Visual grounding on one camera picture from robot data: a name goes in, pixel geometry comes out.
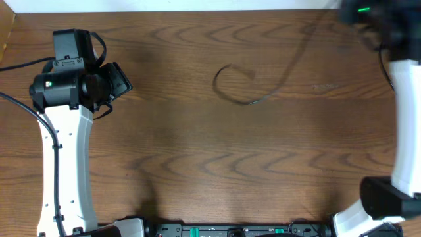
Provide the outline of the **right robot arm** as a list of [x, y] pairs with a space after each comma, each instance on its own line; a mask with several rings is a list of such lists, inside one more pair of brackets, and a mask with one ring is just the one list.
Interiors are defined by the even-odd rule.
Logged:
[[359, 199], [332, 218], [333, 236], [369, 236], [420, 216], [420, 2], [341, 1], [339, 20], [378, 35], [395, 96], [395, 162], [389, 176], [362, 179]]

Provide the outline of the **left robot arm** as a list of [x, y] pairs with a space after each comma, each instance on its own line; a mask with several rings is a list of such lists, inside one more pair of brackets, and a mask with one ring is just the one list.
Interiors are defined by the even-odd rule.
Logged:
[[38, 236], [143, 233], [139, 219], [99, 227], [89, 174], [93, 114], [131, 89], [116, 62], [43, 72], [34, 78], [30, 95], [41, 118], [43, 136], [43, 206]]

